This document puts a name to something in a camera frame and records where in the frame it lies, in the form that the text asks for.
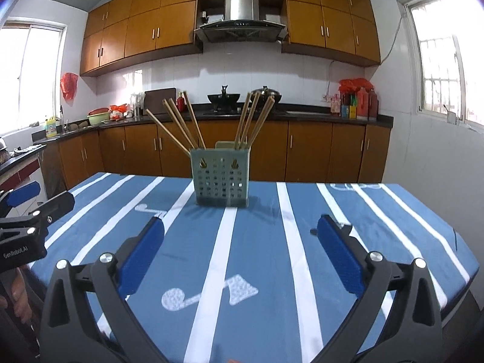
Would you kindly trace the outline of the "person's left hand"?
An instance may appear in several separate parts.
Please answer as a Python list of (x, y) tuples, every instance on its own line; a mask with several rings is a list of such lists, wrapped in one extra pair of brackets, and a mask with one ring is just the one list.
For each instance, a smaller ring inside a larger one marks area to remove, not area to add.
[(12, 301), (14, 303), (14, 313), (20, 319), (22, 324), (25, 324), (32, 317), (32, 309), (30, 307), (28, 294), (25, 288), (25, 278), (23, 270), (29, 269), (29, 266), (24, 265), (16, 269), (16, 277), (11, 282)]

